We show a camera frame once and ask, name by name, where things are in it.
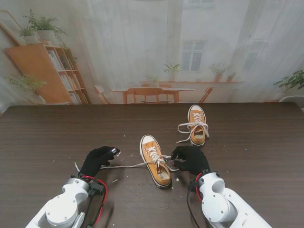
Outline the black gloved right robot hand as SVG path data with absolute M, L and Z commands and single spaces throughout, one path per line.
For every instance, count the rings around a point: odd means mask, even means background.
M 188 171 L 192 175 L 211 171 L 205 154 L 193 146 L 177 146 L 171 153 L 171 163 L 180 171 Z

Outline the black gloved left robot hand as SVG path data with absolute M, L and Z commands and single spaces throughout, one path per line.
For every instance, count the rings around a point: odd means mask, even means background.
M 78 172 L 78 177 L 95 177 L 100 171 L 101 167 L 109 166 L 109 160 L 113 160 L 114 156 L 119 152 L 119 149 L 109 146 L 93 149 L 87 155 L 80 171 Z

